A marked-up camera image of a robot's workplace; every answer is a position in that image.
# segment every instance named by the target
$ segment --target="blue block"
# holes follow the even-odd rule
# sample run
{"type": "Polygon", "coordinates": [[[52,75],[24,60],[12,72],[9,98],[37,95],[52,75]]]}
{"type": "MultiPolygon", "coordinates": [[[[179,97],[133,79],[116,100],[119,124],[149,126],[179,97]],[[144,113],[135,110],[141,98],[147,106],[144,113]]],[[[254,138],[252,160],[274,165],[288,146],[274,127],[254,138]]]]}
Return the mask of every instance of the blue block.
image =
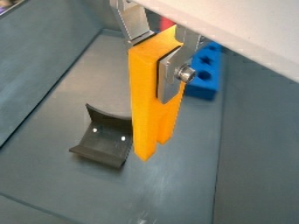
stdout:
{"type": "Polygon", "coordinates": [[[220,48],[211,42],[192,56],[191,68],[196,77],[185,86],[184,94],[212,101],[220,87],[220,48]]]}

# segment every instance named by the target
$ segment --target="yellow foam block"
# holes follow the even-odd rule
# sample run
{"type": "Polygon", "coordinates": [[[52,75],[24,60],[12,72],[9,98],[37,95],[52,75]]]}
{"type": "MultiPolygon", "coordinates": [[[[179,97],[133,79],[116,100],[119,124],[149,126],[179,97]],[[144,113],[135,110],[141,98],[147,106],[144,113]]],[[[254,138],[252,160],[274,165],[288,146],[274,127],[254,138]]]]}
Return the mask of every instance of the yellow foam block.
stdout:
{"type": "Polygon", "coordinates": [[[155,154],[156,142],[164,144],[173,134],[183,98],[184,84],[165,104],[156,99],[157,60],[181,45],[173,34],[175,26],[128,51],[135,154],[144,161],[155,154]]]}

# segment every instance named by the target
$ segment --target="gray floor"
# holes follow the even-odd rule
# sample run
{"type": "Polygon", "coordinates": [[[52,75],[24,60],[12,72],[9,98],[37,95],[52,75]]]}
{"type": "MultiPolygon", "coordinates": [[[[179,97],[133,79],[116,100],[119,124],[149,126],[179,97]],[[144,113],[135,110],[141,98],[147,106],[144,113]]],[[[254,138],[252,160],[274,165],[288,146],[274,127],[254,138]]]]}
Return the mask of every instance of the gray floor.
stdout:
{"type": "Polygon", "coordinates": [[[43,213],[1,196],[0,207],[0,220],[4,224],[71,224],[69,221],[43,213]]]}
{"type": "Polygon", "coordinates": [[[221,94],[184,97],[173,137],[120,171],[72,155],[89,125],[85,103],[129,114],[123,39],[104,31],[0,151],[0,194],[87,224],[211,224],[221,94]]]}

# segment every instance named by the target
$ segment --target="metal bracket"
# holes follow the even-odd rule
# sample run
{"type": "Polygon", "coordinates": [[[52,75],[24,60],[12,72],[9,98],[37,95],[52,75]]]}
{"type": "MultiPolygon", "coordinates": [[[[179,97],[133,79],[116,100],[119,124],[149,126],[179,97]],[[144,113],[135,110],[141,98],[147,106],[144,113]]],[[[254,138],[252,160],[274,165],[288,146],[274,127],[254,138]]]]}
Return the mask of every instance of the metal bracket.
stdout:
{"type": "Polygon", "coordinates": [[[129,48],[155,35],[149,30],[145,8],[127,0],[109,0],[109,5],[129,48]]]}
{"type": "Polygon", "coordinates": [[[195,70],[189,67],[188,60],[209,40],[181,25],[176,25],[175,38],[183,42],[171,54],[159,61],[156,97],[161,103],[167,103],[179,93],[180,81],[188,83],[195,76],[195,70]]]}
{"type": "Polygon", "coordinates": [[[69,149],[80,156],[120,168],[133,142],[131,117],[108,115],[87,104],[91,124],[77,146],[69,149]]]}

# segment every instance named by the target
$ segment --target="bolt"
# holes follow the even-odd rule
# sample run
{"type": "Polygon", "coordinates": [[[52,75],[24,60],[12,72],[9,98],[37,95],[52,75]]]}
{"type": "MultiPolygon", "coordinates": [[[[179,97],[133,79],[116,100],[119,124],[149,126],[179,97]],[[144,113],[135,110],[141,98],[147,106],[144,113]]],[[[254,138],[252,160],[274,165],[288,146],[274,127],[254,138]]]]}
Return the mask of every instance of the bolt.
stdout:
{"type": "Polygon", "coordinates": [[[176,78],[184,83],[189,83],[195,77],[195,74],[195,70],[188,65],[183,65],[177,71],[176,78]]]}

